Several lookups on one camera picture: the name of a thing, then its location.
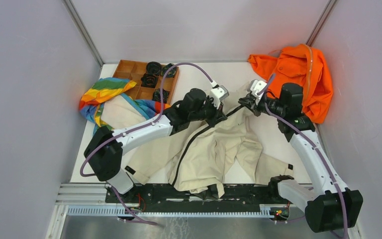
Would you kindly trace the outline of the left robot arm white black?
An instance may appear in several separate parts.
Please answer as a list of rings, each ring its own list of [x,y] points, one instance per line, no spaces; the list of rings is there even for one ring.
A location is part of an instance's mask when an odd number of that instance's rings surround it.
[[[84,151],[85,163],[100,182],[107,182],[122,201],[132,202],[137,195],[130,173],[121,168],[122,157],[129,151],[152,140],[168,137],[187,129],[193,121],[205,121],[213,127],[226,120],[223,100],[229,92],[217,86],[206,94],[191,89],[181,101],[157,116],[131,127],[110,130],[99,128]]]

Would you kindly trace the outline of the beige zip jacket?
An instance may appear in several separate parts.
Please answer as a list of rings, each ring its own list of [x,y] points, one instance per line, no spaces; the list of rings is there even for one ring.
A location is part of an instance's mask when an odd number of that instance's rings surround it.
[[[238,163],[252,183],[266,185],[272,177],[293,175],[293,166],[264,152],[258,137],[249,125],[252,113],[238,109],[238,100],[247,95],[242,86],[224,101],[229,117],[215,127],[204,129],[204,123],[192,122],[187,129],[172,136],[146,139],[132,148],[127,163],[109,179],[120,194],[132,189],[134,182],[146,184],[166,165],[168,182],[178,191],[193,194],[211,190],[224,195],[224,178]]]

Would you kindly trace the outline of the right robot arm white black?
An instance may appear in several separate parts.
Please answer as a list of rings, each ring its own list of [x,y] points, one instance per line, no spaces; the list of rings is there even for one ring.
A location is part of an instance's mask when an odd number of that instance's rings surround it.
[[[269,200],[280,203],[286,199],[294,204],[315,233],[346,232],[356,225],[363,196],[359,190],[351,190],[333,168],[313,122],[302,111],[302,101],[303,88],[298,84],[283,84],[279,97],[271,98],[268,84],[253,80],[247,96],[238,102],[255,116],[264,113],[277,119],[280,132],[302,160],[313,186],[308,190],[291,176],[276,176],[269,182]]]

